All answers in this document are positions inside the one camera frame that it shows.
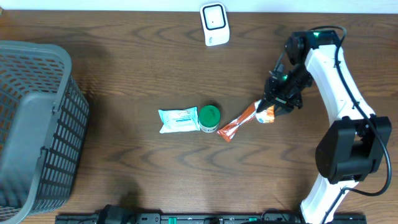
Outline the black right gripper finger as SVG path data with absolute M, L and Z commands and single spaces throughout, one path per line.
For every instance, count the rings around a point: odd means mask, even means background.
M 262 113 L 264 110 L 268 109 L 268 107 L 269 107 L 269 102 L 266 99 L 261 99 L 257 106 L 256 112 Z
M 289 114 L 294 110 L 292 105 L 274 105 L 274 116 Z

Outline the red snack bar wrapper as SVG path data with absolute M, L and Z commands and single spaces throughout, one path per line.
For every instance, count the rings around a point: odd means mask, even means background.
M 249 107 L 240 116 L 232 120 L 223 128 L 217 130 L 217 134 L 221 136 L 226 142 L 230 142 L 242 124 L 254 119 L 260 102 L 260 100 L 257 100 L 250 104 Z

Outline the green lid jar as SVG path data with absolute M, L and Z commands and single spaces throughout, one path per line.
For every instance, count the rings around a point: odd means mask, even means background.
M 200 129 L 205 133 L 213 133 L 218 129 L 221 120 L 219 109 L 213 105 L 204 106 L 199 114 Z

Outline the teal wet wipes pack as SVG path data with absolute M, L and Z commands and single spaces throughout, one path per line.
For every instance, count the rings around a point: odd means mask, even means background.
M 196 106 L 184 110 L 158 110 L 163 123 L 159 133 L 179 133 L 199 131 L 198 108 Z

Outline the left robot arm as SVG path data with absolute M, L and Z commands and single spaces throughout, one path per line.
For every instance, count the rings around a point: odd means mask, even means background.
M 136 214 L 115 205 L 106 205 L 98 214 L 96 224 L 136 224 Z

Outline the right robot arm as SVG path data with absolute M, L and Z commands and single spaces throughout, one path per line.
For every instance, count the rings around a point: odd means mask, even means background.
M 347 31 L 341 26 L 320 26 L 293 32 L 283 54 L 293 68 L 284 72 L 277 63 L 267 79 L 257 106 L 276 115 L 301 108 L 302 91 L 316 84 L 329 120 L 329 128 L 315 151 L 317 179 L 300 204 L 305 223 L 330 223 L 348 192 L 357 192 L 358 183 L 386 162 L 387 177 L 382 190 L 392 180 L 392 164 L 387 143 L 392 132 L 388 117 L 378 116 L 360 94 L 344 59 L 342 43 Z

